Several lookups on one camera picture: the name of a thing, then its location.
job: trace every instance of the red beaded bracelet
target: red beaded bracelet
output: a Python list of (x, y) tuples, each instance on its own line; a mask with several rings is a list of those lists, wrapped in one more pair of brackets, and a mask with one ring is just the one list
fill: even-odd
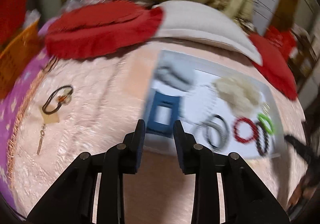
[[(238, 124), (240, 122), (245, 122), (247, 124), (250, 125), (251, 129), (252, 129), (252, 136), (249, 138), (249, 139), (244, 139), (244, 138), (241, 138), (238, 134)], [(235, 139), (238, 141), (238, 142), (241, 142), (241, 143), (248, 143), (248, 142), (251, 142), (252, 140), (257, 140), (258, 138), (258, 128), (257, 126), (255, 125), (254, 122), (252, 122), (249, 118), (246, 118), (246, 117), (241, 117), (241, 118), (238, 118), (235, 122), (235, 125), (233, 126), (233, 131), (234, 131), (234, 134), (235, 134)]]

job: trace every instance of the white pillow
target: white pillow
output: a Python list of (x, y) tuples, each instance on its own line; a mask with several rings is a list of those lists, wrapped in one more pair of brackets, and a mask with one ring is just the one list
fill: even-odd
[(262, 65), (260, 53), (246, 34), (222, 12), (191, 1), (160, 4), (164, 20), (154, 38), (180, 38), (241, 52)]

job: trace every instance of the purple fabric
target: purple fabric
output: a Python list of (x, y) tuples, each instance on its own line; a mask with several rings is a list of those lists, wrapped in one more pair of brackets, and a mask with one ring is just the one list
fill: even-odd
[[(39, 31), (39, 36), (44, 36), (48, 27), (56, 19), (49, 20)], [(17, 112), (22, 104), (23, 98), (30, 88), (31, 83), (38, 75), (39, 71), (46, 66), (49, 61), (46, 48), (35, 56), (27, 65), (21, 76), (16, 80), (12, 91), (5, 99), (0, 99), (0, 192), (7, 203), (15, 208), (14, 200), (9, 181), (6, 177), (7, 172), (7, 148), (8, 140), (13, 132), (13, 125), (17, 117)]]

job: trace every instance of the silver screw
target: silver screw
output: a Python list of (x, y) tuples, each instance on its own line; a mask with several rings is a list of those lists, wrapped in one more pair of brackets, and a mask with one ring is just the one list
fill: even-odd
[(203, 146), (199, 143), (196, 143), (193, 145), (193, 148), (195, 148), (196, 150), (201, 150), (203, 148)]
[(236, 152), (232, 152), (232, 153), (230, 154), (230, 157), (231, 157), (232, 159), (234, 159), (234, 160), (238, 160), (240, 156), (239, 156)]
[(82, 159), (82, 160), (85, 160), (85, 159), (87, 159), (88, 157), (90, 156), (90, 154), (88, 153), (88, 152), (82, 152), (81, 154), (80, 154), (80, 158)]
[(118, 150), (123, 150), (123, 149), (125, 149), (127, 146), (124, 144), (124, 143), (119, 143), (118, 145), (117, 145), (117, 149)]

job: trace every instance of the green bracelet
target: green bracelet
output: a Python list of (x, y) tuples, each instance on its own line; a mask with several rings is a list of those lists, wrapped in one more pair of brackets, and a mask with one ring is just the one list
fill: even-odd
[(266, 116), (265, 114), (259, 113), (258, 114), (258, 120), (261, 122), (263, 128), (265, 129), (265, 131), (268, 134), (272, 135), (275, 132), (275, 129), (273, 127), (273, 123), (272, 123), (271, 119), (268, 116)]

